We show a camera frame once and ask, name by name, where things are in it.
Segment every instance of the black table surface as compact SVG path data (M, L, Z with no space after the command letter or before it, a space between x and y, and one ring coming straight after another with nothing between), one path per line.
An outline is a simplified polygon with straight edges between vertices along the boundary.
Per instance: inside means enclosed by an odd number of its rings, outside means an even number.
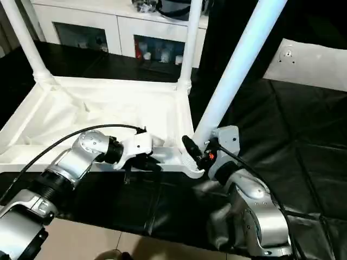
M38 43L53 75L176 82L179 68L134 58ZM21 49L0 59L3 126L34 85ZM215 87L213 76L196 78L191 116L197 125ZM270 80L243 84L222 125L240 130L240 156L279 195L307 259L347 259L347 93ZM16 173L0 175L0 193ZM28 173L15 193L38 173ZM209 214L228 202L221 190L203 192L208 178L183 173L90 173L62 218L214 250ZM223 251L247 253L233 247Z

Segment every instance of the black bag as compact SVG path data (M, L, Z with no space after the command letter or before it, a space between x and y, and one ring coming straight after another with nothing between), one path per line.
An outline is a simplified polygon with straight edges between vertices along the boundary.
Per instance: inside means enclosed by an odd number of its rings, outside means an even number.
M189 19L191 0L158 0L156 9L166 17L187 21ZM202 1L202 12L207 15L213 0Z

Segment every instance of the white panel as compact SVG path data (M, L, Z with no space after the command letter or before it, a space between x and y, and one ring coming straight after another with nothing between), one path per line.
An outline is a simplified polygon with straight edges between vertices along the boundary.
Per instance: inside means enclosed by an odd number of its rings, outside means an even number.
M134 35L185 42L187 27L181 25L158 23L126 17L118 17L119 35L122 54L135 57ZM206 30L199 29L196 41L193 67L198 68L204 44Z
M154 22L170 23L177 25L188 25L188 21L170 19L162 16L158 12L138 12L131 3L131 0L31 0L33 4L49 5L68 9L77 9L102 14L110 14L148 20ZM199 21L199 28L206 29L208 16L202 15Z
M264 77L347 91L347 50L283 39Z
M116 16L36 4L34 9L47 42L60 44L53 22L100 28L105 30L108 51L121 55Z

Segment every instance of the glass cabinet door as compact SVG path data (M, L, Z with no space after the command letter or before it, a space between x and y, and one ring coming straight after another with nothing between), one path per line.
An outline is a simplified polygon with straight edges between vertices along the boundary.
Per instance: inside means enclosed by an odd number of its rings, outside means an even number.
M108 52L104 29L57 22L53 24L61 44Z
M138 59L179 65L183 60L184 42L134 35L134 49Z

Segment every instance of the black cloth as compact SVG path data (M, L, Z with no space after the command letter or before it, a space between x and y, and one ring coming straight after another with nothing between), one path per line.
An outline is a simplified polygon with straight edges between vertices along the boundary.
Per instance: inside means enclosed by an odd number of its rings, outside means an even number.
M170 82L179 76L177 67L162 63L54 44L40 43L38 49L54 75ZM3 125L34 83L20 49L0 59L0 72ZM208 80L195 81L189 96L195 126L212 92ZM307 259L347 259L346 109L345 92L259 80L242 85L223 121L239 127L240 156L279 195ZM37 174L25 174L12 193ZM15 175L0 174L0 194ZM88 174L60 217L214 249L206 221L228 198L219 190L198 190L206 176L133 172L127 185L124 178L121 172ZM247 255L232 243L224 250Z
M200 62L200 75L221 77L258 0L214 0ZM283 38L347 49L344 1L288 0L246 81L262 78Z

